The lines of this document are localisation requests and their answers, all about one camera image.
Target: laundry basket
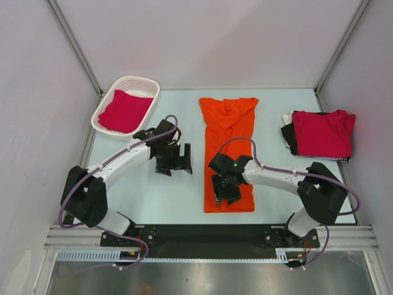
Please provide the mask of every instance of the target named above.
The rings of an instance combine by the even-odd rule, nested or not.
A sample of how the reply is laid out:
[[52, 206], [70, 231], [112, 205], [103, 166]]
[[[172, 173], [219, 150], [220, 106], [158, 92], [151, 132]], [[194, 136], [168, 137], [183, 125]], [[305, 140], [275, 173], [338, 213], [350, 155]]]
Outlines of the laundry basket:
[[[131, 133], [122, 133], [118, 131], [108, 130], [98, 122], [98, 116], [103, 113], [109, 103], [112, 102], [115, 90], [123, 90], [127, 94], [133, 96], [153, 98], [153, 101], [147, 112], [145, 113], [143, 120], [139, 124], [138, 128]], [[105, 95], [104, 99], [94, 112], [94, 115], [91, 118], [91, 124], [93, 128], [99, 132], [102, 132], [103, 134], [106, 134], [118, 140], [129, 141], [130, 139], [132, 139], [133, 135], [140, 129], [142, 129], [143, 126], [145, 126], [146, 122], [149, 120], [152, 110], [157, 102], [157, 96], [159, 92], [160, 86], [158, 86], [158, 84], [153, 80], [134, 76], [126, 76], [120, 78], [113, 84], [111, 89], [109, 89], [108, 93]]]

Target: white tabletop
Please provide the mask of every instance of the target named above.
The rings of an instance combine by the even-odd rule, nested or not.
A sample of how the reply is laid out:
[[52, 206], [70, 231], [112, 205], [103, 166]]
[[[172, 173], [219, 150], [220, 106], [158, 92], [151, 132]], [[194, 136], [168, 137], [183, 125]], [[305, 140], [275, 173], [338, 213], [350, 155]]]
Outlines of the white tabletop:
[[[172, 177], [155, 173], [155, 159], [135, 167], [108, 191], [108, 204], [138, 224], [276, 224], [302, 207], [296, 195], [267, 186], [254, 186], [255, 211], [252, 213], [204, 213], [204, 130], [199, 98], [256, 97], [255, 128], [259, 160], [290, 167], [308, 167], [313, 159], [293, 156], [286, 149], [279, 130], [281, 117], [291, 110], [318, 112], [311, 89], [298, 90], [176, 90], [161, 91], [145, 128], [156, 127], [168, 114], [179, 119], [181, 144], [191, 143], [193, 175], [172, 172]], [[97, 133], [89, 165], [97, 163], [125, 146]], [[317, 160], [341, 180], [335, 162]], [[348, 199], [342, 212], [350, 211]], [[339, 216], [337, 223], [355, 223], [353, 215]]]

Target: orange cloth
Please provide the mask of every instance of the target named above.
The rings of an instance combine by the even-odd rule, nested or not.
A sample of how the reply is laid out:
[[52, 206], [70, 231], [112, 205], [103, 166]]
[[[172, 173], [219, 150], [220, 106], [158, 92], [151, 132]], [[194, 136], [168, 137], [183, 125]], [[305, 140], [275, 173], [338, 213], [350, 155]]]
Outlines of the orange cloth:
[[[255, 204], [251, 185], [240, 185], [241, 200], [230, 206], [226, 200], [223, 200], [220, 206], [216, 205], [211, 179], [215, 172], [208, 167], [208, 164], [227, 140], [237, 136], [252, 137], [254, 110], [258, 99], [238, 98], [219, 101], [213, 98], [201, 98], [199, 102], [207, 125], [204, 154], [204, 212], [252, 212]], [[239, 155], [251, 155], [251, 143], [246, 140], [232, 141], [224, 147], [222, 153], [234, 160]]]

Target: white wall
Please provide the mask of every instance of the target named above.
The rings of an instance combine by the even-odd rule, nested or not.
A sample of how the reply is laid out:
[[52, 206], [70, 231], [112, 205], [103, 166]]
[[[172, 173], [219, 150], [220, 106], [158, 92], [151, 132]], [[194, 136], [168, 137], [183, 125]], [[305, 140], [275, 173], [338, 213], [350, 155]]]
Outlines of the white wall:
[[393, 274], [393, 1], [373, 1], [322, 90], [324, 110], [357, 115], [350, 185], [363, 200], [360, 220], [372, 224]]
[[59, 0], [109, 89], [314, 88], [360, 0]]
[[30, 285], [97, 97], [45, 1], [2, 1], [0, 40], [1, 289], [24, 251]]

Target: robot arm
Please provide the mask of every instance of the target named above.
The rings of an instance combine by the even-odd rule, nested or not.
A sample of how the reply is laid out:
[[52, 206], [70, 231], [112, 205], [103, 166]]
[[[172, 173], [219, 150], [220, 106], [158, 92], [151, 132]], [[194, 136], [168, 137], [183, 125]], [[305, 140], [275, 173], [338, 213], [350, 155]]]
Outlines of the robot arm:
[[[297, 175], [297, 172], [314, 173], [337, 180], [332, 172], [323, 164], [314, 162], [307, 168], [289, 168], [274, 165], [270, 169], [257, 165], [252, 157], [241, 155], [236, 161], [225, 154], [216, 154], [209, 167], [217, 175], [212, 177], [216, 202], [227, 200], [232, 204], [240, 200], [240, 184], [271, 186], [291, 192], [300, 197], [303, 208], [294, 213], [285, 226], [289, 236], [298, 240], [319, 224], [333, 225], [347, 196], [341, 187], [328, 181]], [[279, 170], [292, 170], [293, 174], [285, 174]]]
[[171, 176], [171, 170], [185, 170], [192, 174], [190, 144], [185, 144], [184, 156], [180, 156], [180, 137], [181, 131], [176, 126], [162, 120], [157, 128], [137, 132], [125, 149], [108, 159], [87, 169], [75, 166], [68, 173], [61, 204], [83, 177], [98, 168], [76, 189], [65, 210], [88, 227], [99, 227], [122, 235], [133, 222], [108, 207], [107, 190], [129, 169], [154, 157], [157, 160], [157, 173]]

